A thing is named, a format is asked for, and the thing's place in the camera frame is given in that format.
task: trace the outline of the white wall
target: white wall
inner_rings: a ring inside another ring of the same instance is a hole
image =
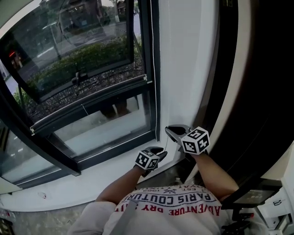
[[[264,217],[277,217],[290,213],[294,217],[294,142],[279,158],[279,160],[261,177],[264,179],[280,180],[283,187],[273,197],[266,200],[259,209]],[[273,201],[282,200],[278,208],[273,206]]]
[[[138,150],[165,147],[164,128],[170,124],[192,124],[209,73],[218,18],[217,0],[160,0],[161,53],[161,141],[154,140],[116,158],[93,166],[81,176],[67,176],[34,188],[1,195],[4,208],[42,211],[94,200],[111,182],[134,165]],[[177,163],[177,145],[167,142],[169,154],[151,177]]]
[[[21,190],[21,188],[13,185],[12,183],[8,182],[7,180],[0,178],[0,193],[8,193],[8,192],[15,192]]]
[[[244,76],[244,71],[246,64],[249,59],[249,47],[250,39],[252,34],[252,3],[251,0],[239,0],[238,1],[238,34],[237,34],[237,45],[236,54],[233,64],[232,74],[224,102],[222,104],[219,116],[216,120],[215,126],[210,135],[211,145],[208,147],[208,152],[210,152],[217,142],[226,121],[229,118],[233,105],[235,103],[236,97],[238,95],[242,79]],[[198,166],[195,165],[194,169],[187,178],[190,180],[198,172]]]
[[[101,112],[96,112],[80,119],[78,122],[74,122],[59,129],[55,134],[77,155],[83,154],[85,150],[92,150],[106,143],[110,143],[119,137],[123,137],[126,134],[130,134],[132,131],[136,131],[137,129],[146,126],[142,96],[138,95],[137,99],[139,109],[135,107],[137,106],[137,101],[134,97],[127,99],[128,109],[131,111],[131,113],[127,115],[118,117],[110,122],[103,123],[102,125],[97,125],[97,123],[94,125],[88,125],[91,124],[93,120],[103,121],[106,119]],[[91,129],[82,132],[81,128],[85,126],[88,126]],[[67,135],[67,137],[70,136],[71,138],[69,140],[64,140],[66,137],[65,135]],[[52,163],[45,160],[40,155],[36,155],[2,174],[2,178],[10,182],[16,182],[30,175],[49,169],[52,166]]]

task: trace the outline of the glass pane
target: glass pane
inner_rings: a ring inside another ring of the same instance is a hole
[[[148,131],[144,96],[122,100],[55,131],[73,153],[68,156],[86,157],[92,150],[97,153]]]
[[[103,5],[106,6],[111,14],[111,9],[113,9],[113,4],[111,1],[103,1]],[[67,87],[61,89],[59,92],[52,94],[48,99],[43,100],[41,103],[36,103],[23,89],[21,89],[21,95],[23,97],[23,103],[21,103],[21,96],[18,89],[18,84],[15,79],[9,75],[8,71],[5,73],[6,76],[6,85],[9,91],[13,94],[15,100],[21,106],[21,108],[26,112],[30,119],[35,123],[46,116],[52,114],[53,112],[69,105],[72,102],[75,102],[83,97],[93,94],[96,91],[104,89],[108,86],[126,81],[128,79],[138,77],[140,75],[145,74],[143,60],[142,60],[142,44],[141,44],[141,28],[140,28],[140,17],[139,10],[137,8],[137,2],[134,3],[134,62],[128,65],[120,66],[118,68],[109,70],[107,72],[91,76],[88,80],[81,82],[79,85],[73,85],[71,87]],[[120,21],[118,23],[121,25],[125,24],[125,21]],[[62,43],[66,43],[64,37],[61,39]],[[6,71],[2,62],[0,61],[0,69],[1,72]]]
[[[1,177],[12,183],[58,169],[26,146],[1,120],[0,144]]]
[[[113,2],[43,0],[21,16],[1,43],[31,92],[43,97],[64,84],[72,85],[77,72],[83,76],[127,63],[131,54],[126,1]]]

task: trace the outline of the forearm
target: forearm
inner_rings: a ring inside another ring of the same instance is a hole
[[[135,189],[135,186],[143,173],[144,170],[142,168],[135,166],[122,177],[107,186],[107,188],[97,197],[96,201],[110,201],[118,205],[126,195]]]
[[[193,155],[205,187],[222,201],[238,190],[237,183],[206,154]]]

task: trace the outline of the tree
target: tree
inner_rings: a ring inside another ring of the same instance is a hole
[[[115,13],[115,22],[119,22],[119,13],[118,13],[118,0],[110,0],[114,6],[114,13]]]
[[[134,11],[138,14],[139,13],[139,6],[138,6],[138,2],[134,3]]]

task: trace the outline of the green hedge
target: green hedge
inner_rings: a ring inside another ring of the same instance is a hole
[[[127,53],[127,48],[122,46],[125,45],[125,43],[126,38],[123,37],[108,44],[95,44],[83,47],[70,54],[70,56],[56,61],[49,68],[47,67],[45,70],[35,74],[34,77],[27,81],[27,84],[32,89],[37,89],[38,85],[42,83],[45,89],[41,94],[45,95],[54,88],[70,81],[75,76],[76,65],[87,63],[84,64],[87,69],[95,69],[99,67],[100,64],[103,64],[106,59],[111,59],[109,64],[113,63],[115,60],[121,60],[122,56],[125,56]],[[138,39],[138,43],[141,50],[141,39]],[[139,53],[136,47],[134,48],[134,56],[135,60],[139,59]],[[28,104],[31,98],[23,89],[22,94],[24,103]],[[20,105],[21,102],[18,90],[16,90],[13,96]]]
[[[86,73],[127,58],[126,37],[107,44],[99,43],[84,46],[63,57],[45,69],[35,73],[27,84],[41,96],[71,81],[78,69]]]

